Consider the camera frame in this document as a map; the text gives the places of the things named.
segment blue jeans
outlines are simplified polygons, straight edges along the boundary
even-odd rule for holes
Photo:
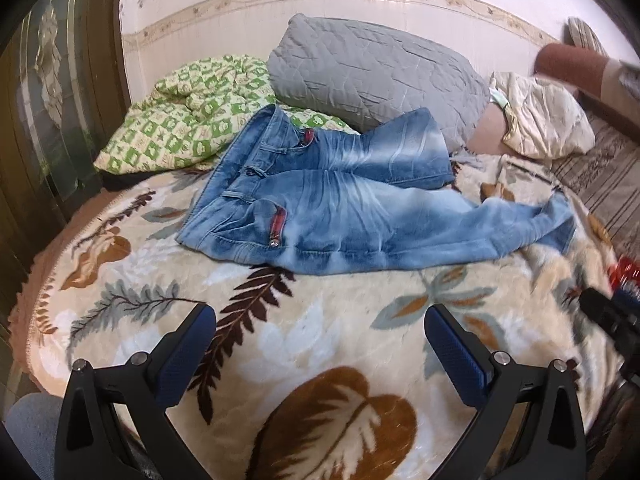
[[[362,136],[300,130],[275,105],[236,137],[178,233],[217,260],[300,274],[421,269],[492,260],[533,242],[564,252],[567,198],[542,207],[451,189],[449,155],[425,108]]]

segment floral blanket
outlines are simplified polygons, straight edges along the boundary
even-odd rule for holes
[[[454,186],[476,202],[483,183],[526,203],[545,201],[555,184],[541,166],[508,156],[464,162],[454,165]],[[175,242],[206,177],[194,168],[158,174],[62,252],[27,350],[48,391],[63,395],[77,358],[102,367],[150,351],[203,301],[217,332],[168,416],[213,478],[428,478],[474,414],[424,336],[425,310],[443,303],[491,350],[523,364],[566,360],[586,427],[593,422],[619,363],[574,291],[610,294],[612,251],[577,199],[566,256],[532,245],[415,272],[295,276],[213,261]]]

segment decorative wall border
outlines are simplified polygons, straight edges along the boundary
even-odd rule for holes
[[[197,22],[210,20],[235,10],[247,9],[274,2],[291,0],[205,0],[191,7],[179,10],[171,16],[167,16],[155,22],[143,30],[133,34],[123,34],[122,44],[124,53],[132,52],[164,38],[182,28]],[[506,12],[491,4],[480,0],[385,0],[395,2],[409,2],[423,4],[431,7],[452,10],[460,14],[466,14],[473,18],[492,23],[497,27],[508,30],[517,36],[524,38],[537,46],[545,46],[548,43],[556,43],[558,40],[531,25],[517,16]]]

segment green checkered pillowcase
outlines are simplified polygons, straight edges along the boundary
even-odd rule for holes
[[[276,102],[266,63],[225,56],[189,63],[156,83],[131,105],[123,125],[94,166],[114,174],[162,171],[195,164],[210,168],[251,116]],[[355,134],[343,121],[282,106],[296,126],[322,126]]]

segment rivet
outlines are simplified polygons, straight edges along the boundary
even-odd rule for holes
[[[499,365],[508,365],[511,362],[511,356],[507,352],[496,352],[494,354],[494,361]]]
[[[554,368],[559,372],[565,372],[567,370],[566,363],[562,359],[554,359]]]
[[[86,361],[84,359],[76,359],[73,364],[73,369],[76,372],[81,372],[86,368]]]
[[[131,356],[129,361],[131,362],[131,364],[135,366],[140,366],[146,363],[146,360],[148,359],[148,357],[149,355],[146,352],[136,352]]]

